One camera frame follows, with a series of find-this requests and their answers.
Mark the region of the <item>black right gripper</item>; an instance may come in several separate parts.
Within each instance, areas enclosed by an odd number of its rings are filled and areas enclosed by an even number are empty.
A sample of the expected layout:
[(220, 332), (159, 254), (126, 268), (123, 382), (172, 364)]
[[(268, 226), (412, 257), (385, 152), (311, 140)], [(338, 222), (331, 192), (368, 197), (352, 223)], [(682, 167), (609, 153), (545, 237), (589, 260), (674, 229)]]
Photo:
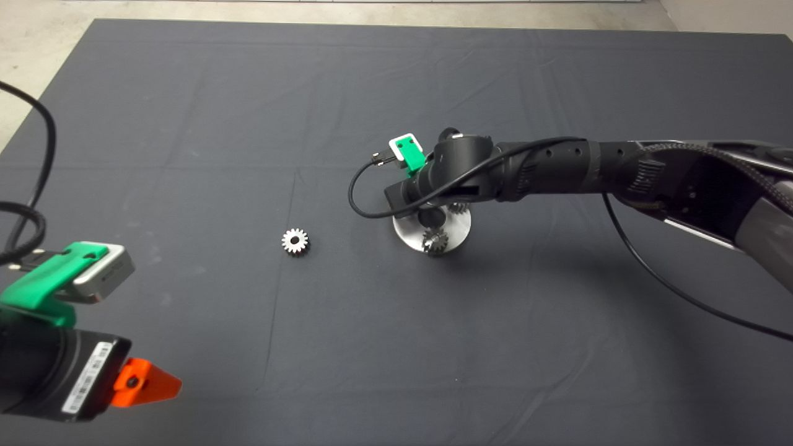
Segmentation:
[(440, 186), (447, 183), (447, 167), (442, 163), (428, 163), (416, 174), (384, 189), (388, 211), (394, 216), (408, 216), (414, 211), (397, 212), (414, 201), (421, 199), (422, 208), (447, 205), (447, 197), (439, 195), (424, 199)]

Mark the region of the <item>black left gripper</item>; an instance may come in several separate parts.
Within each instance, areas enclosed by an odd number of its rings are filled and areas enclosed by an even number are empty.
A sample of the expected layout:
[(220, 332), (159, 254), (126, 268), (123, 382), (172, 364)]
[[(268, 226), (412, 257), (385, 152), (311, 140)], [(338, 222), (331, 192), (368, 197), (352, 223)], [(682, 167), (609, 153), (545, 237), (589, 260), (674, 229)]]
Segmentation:
[(5, 326), (2, 414), (88, 422), (104, 413), (111, 401), (116, 408), (129, 408), (179, 395), (181, 379), (145, 359), (127, 359), (130, 350), (129, 339), (113, 334)]

